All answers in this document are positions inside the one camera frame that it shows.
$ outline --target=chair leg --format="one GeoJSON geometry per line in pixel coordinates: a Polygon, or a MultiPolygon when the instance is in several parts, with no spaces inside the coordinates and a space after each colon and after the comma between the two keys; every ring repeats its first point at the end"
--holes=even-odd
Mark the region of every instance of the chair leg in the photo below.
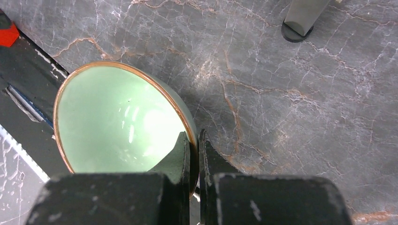
{"type": "Polygon", "coordinates": [[[303,41],[329,2],[330,0],[293,0],[282,24],[283,37],[291,42],[303,41]]]}

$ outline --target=mint green bowl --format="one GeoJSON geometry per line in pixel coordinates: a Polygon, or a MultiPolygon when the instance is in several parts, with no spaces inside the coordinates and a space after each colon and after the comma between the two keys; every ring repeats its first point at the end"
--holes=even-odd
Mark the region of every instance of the mint green bowl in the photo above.
{"type": "Polygon", "coordinates": [[[196,127],[182,99],[162,81],[122,63],[78,68],[55,99],[55,139],[72,173],[147,172],[182,131],[198,162],[196,127]]]}

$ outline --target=ceramic bowl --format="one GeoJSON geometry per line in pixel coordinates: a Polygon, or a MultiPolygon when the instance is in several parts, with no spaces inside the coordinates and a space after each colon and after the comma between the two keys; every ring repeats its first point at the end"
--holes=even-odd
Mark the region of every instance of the ceramic bowl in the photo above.
{"type": "Polygon", "coordinates": [[[191,142],[191,161],[198,162],[196,127],[182,99],[162,81],[122,63],[78,68],[55,99],[55,139],[72,173],[146,172],[173,149],[182,131],[191,142]]]}

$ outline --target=gray marble countertop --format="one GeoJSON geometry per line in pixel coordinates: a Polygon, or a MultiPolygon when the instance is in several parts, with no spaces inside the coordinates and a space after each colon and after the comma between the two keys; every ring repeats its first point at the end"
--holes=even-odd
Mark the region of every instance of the gray marble countertop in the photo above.
{"type": "Polygon", "coordinates": [[[357,224],[398,223],[398,1],[332,1],[304,42],[288,0],[15,0],[69,72],[115,60],[175,89],[246,173],[331,179],[357,224]]]}
{"type": "Polygon", "coordinates": [[[0,125],[0,225],[23,225],[49,177],[0,125]]]}

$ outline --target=black rubber foot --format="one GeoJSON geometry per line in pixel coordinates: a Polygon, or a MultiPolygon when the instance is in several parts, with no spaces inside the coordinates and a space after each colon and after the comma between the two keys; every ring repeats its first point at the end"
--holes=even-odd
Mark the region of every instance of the black rubber foot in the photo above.
{"type": "Polygon", "coordinates": [[[314,26],[310,28],[310,30],[307,32],[305,36],[299,35],[296,31],[294,31],[292,28],[290,28],[288,25],[285,24],[285,20],[282,23],[282,36],[285,38],[287,41],[297,43],[297,42],[302,42],[304,41],[312,32],[312,29],[314,26]]]}

